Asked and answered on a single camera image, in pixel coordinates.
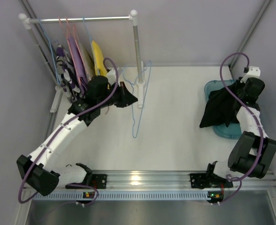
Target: black cloth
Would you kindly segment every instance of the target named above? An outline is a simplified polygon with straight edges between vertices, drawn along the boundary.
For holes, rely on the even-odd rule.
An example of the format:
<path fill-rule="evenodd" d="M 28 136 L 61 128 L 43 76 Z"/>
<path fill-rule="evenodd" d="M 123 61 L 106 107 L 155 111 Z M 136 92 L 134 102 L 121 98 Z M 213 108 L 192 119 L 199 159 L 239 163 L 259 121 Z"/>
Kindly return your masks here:
<path fill-rule="evenodd" d="M 234 83 L 228 88 L 236 94 L 238 84 Z M 200 128 L 219 126 L 224 124 L 228 127 L 230 123 L 239 123 L 234 110 L 235 98 L 225 89 L 212 91 L 205 107 Z"/>

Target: garment rack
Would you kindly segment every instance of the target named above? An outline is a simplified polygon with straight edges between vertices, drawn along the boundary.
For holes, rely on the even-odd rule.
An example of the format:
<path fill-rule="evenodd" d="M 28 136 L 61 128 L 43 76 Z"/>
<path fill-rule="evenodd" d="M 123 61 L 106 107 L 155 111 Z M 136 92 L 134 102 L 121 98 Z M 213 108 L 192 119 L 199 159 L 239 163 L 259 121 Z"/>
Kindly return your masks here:
<path fill-rule="evenodd" d="M 38 39 L 35 33 L 32 30 L 31 24 L 36 23 L 59 23 L 60 21 L 63 23 L 66 22 L 99 22 L 99 21 L 118 21 L 118 20 L 130 20 L 133 23 L 133 30 L 134 30 L 134 46 L 136 52 L 136 61 L 137 61 L 137 70 L 138 70 L 138 105 L 141 107 L 143 105 L 143 87 L 144 87 L 144 80 L 142 76 L 142 62 L 141 62 L 141 52 L 140 52 L 140 43 L 139 43 L 139 36 L 138 36 L 138 13 L 136 10 L 132 10 L 129 15 L 127 16 L 112 16 L 112 17 L 85 17 L 85 18 L 65 18 L 65 19 L 37 19 L 37 18 L 28 18 L 26 14 L 19 14 L 19 19 L 22 21 L 25 29 L 29 32 L 31 39 L 33 40 L 34 44 L 38 47 L 41 56 L 47 65 L 47 68 L 51 74 L 53 81 L 56 85 L 59 86 L 58 82 L 55 79 L 55 72 L 53 71 L 45 53 L 42 49 L 41 45 L 38 42 Z"/>

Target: black and white garment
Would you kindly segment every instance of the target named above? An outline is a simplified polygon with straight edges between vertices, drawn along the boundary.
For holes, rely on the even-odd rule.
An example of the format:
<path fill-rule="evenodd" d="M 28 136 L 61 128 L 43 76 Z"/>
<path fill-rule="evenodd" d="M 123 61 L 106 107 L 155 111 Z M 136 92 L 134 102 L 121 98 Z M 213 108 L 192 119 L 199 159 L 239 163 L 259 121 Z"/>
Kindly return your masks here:
<path fill-rule="evenodd" d="M 74 64 L 69 53 L 62 45 L 57 46 L 56 66 L 60 85 L 70 103 L 82 97 L 81 90 L 77 82 Z"/>

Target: wall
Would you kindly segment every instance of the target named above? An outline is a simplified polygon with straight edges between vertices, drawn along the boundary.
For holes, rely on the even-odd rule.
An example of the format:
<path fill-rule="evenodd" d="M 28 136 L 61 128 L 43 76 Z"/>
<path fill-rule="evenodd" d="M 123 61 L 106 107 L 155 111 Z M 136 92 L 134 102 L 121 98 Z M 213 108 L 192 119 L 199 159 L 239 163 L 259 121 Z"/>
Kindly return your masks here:
<path fill-rule="evenodd" d="M 21 183 L 16 160 L 45 137 L 54 85 L 17 1 L 0 1 L 0 225 L 14 223 Z"/>
<path fill-rule="evenodd" d="M 94 17 L 139 14 L 142 60 L 153 65 L 219 66 L 237 50 L 263 0 L 29 0 L 41 18 Z M 62 43 L 58 24 L 44 25 L 53 39 Z M 91 36 L 104 55 L 118 65 L 134 65 L 133 31 L 128 21 L 90 22 Z M 77 29 L 88 46 L 83 23 Z"/>
<path fill-rule="evenodd" d="M 250 65 L 261 68 L 261 78 L 266 84 L 259 98 L 261 120 L 270 138 L 276 140 L 276 0 L 263 18 L 245 53 Z M 235 75 L 241 75 L 245 60 L 239 60 Z M 276 175 L 276 155 L 272 169 Z"/>

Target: white tabletop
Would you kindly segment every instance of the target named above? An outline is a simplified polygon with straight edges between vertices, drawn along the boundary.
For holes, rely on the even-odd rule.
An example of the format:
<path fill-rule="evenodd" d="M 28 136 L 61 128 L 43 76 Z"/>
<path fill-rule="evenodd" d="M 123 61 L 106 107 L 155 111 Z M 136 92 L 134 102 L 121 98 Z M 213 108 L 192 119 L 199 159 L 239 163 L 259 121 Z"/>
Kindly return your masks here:
<path fill-rule="evenodd" d="M 126 78 L 134 81 L 136 71 L 127 68 Z M 224 79 L 230 79 L 228 68 L 223 71 Z M 67 147 L 57 166 L 83 163 L 92 170 L 199 171 L 213 161 L 227 160 L 237 141 L 218 137 L 211 127 L 199 128 L 206 104 L 204 86 L 211 80 L 220 80 L 219 67 L 153 67 L 138 137 L 132 137 L 131 107 L 111 106 L 107 115 L 102 109 Z M 69 106 L 63 96 L 56 126 Z M 134 111 L 137 128 L 137 104 Z"/>

